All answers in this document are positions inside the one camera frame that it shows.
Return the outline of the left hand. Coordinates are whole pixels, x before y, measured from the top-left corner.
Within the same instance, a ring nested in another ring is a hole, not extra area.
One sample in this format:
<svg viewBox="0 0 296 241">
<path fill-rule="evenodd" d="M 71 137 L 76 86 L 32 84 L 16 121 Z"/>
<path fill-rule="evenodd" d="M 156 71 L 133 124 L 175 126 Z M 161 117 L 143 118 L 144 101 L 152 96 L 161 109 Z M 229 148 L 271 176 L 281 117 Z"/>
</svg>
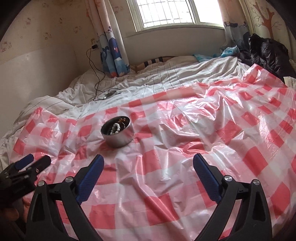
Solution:
<svg viewBox="0 0 296 241">
<path fill-rule="evenodd" d="M 1 207 L 1 230 L 16 225 L 22 232 L 26 231 L 26 221 L 23 215 L 25 214 L 23 200 L 19 199 L 11 205 Z"/>
</svg>

